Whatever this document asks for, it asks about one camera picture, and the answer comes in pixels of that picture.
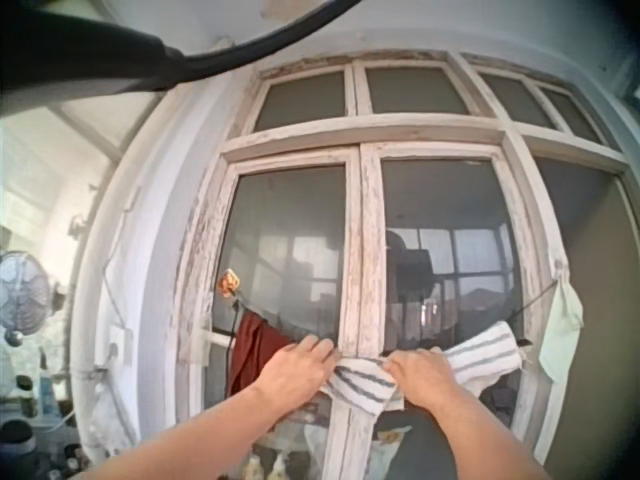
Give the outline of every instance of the glass pane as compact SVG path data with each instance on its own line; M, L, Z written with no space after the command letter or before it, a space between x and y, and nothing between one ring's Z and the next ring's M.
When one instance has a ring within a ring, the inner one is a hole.
M634 226L613 175L554 160L537 163L585 324L545 468L553 478L606 478L638 412L640 259ZM590 434L576 435L585 425Z
M109 142L120 147L132 139L157 98L157 94L148 92L124 93L73 100L60 108L87 122Z
M387 227L385 351L434 346L446 350L522 306L509 215L489 162L383 161L382 177ZM420 241L414 249L405 240L416 236ZM515 285L509 283L511 275ZM521 331L520 317L510 323ZM509 425L518 387L519 374L505 376L483 392L481 401ZM399 438L394 449L378 441L388 431L398 433L393 436ZM422 479L426 471L438 472L434 478L456 478L446 439L420 409L383 413L373 442L369 468L375 478Z
M546 88L543 88L542 91L558 109L558 112L560 112L560 115L562 115L567 124L569 124L569 128L575 136L602 144L602 140L600 140L596 131L571 97Z
M367 80L374 113L469 114L441 68L372 68L367 70Z
M3 348L8 348L15 373L28 375L37 386L42 347L56 379L54 393L62 400L67 397L67 299L78 243L110 162L46 108L3 119L2 136L2 253L33 255L53 294L51 314L40 330L25 336L17 348Z
M342 72L278 83L269 89L254 131L344 117L345 110Z
M481 76L496 94L512 120L540 127L555 128L545 111L522 82L498 75L482 74Z
M308 333L337 340L345 195L344 167L257 174L238 182L219 272L232 268L248 307L293 340ZM230 302L216 293L214 330L228 333L233 317ZM224 398L226 354L223 347L211 349L206 406ZM256 442L252 455L260 459L264 478L279 454L287 458L291 480L320 478L330 410L330 399L320 393ZM247 462L229 478L245 478Z

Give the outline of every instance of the cloth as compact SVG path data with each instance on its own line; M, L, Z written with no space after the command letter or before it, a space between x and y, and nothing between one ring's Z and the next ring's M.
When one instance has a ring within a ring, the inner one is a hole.
M445 352L456 381L475 396L498 379L522 366L516 339L506 322ZM384 359L342 358L321 388L335 401L347 403L374 417L385 409L397 409L402 397L391 375L383 370Z
M229 395L251 385L273 355L291 340L251 310L245 310L238 327L229 367Z
M551 303L549 322L540 347L540 364L555 383L566 382L584 326L578 294L562 277Z

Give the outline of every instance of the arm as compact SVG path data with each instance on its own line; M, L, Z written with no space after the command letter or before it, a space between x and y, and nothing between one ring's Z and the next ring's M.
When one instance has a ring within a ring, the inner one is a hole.
M338 357L331 340L318 342L309 335L278 351L250 387L86 476L217 478L280 418L308 402L329 378Z
M411 403L434 416L449 441L460 480L550 478L511 432L456 383L441 353L397 351L385 369Z

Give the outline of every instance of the forearm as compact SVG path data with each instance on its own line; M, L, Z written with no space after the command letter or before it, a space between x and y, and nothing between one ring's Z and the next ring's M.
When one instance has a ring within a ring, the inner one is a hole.
M217 478L286 412L249 387L136 450L107 461L88 478Z
M549 479L524 445L462 388L431 413L451 445L460 480Z

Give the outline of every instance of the bottle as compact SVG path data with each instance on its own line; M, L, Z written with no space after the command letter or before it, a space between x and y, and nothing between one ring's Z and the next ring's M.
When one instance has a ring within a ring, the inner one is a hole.
M47 356L42 347L40 348L40 404L42 415L45 417L60 419L60 407L53 393L53 383L51 375L47 369Z
M284 452L280 452L278 454L267 480L289 480L286 470L287 466L285 465L285 458L286 454Z
M264 469L262 465L260 465L260 457L251 454L249 457L249 461L247 462L246 467L242 472L243 480L264 480Z
M27 375L16 375L16 386L20 391L20 410L27 418L35 418L38 415L36 397L33 395L33 380Z

